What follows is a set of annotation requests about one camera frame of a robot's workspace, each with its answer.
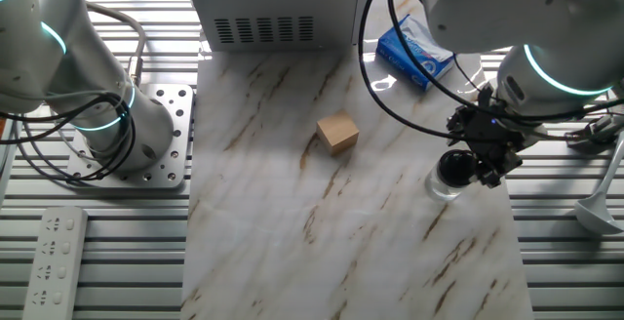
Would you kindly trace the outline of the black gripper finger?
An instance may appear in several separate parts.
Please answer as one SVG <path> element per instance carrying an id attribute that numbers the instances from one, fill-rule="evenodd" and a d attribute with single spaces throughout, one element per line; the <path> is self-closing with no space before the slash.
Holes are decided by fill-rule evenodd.
<path id="1" fill-rule="evenodd" d="M 477 166 L 477 178 L 482 185 L 499 186 L 509 172 L 521 165 L 522 158 L 516 153 L 506 153 L 494 159 L 483 157 Z"/>
<path id="2" fill-rule="evenodd" d="M 466 123 L 471 115 L 470 110 L 456 110 L 447 121 L 447 130 L 450 135 L 458 137 L 458 140 L 450 139 L 447 141 L 448 146 L 454 146 L 461 142 L 466 135 Z"/>

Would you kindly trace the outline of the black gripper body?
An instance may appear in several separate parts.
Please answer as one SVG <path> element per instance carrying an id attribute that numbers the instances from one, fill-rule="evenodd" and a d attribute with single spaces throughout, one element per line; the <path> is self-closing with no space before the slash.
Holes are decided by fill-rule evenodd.
<path id="1" fill-rule="evenodd" d="M 470 110 L 471 115 L 466 123 L 466 145 L 474 156 L 480 161 L 481 158 L 494 159 L 506 153 L 516 153 L 524 149 L 525 136 L 519 131 L 512 129 L 496 116 L 487 113 L 500 111 L 504 101 L 494 98 L 494 89 L 491 85 L 485 85 L 477 96 L 474 107 L 464 105 L 457 110 Z"/>

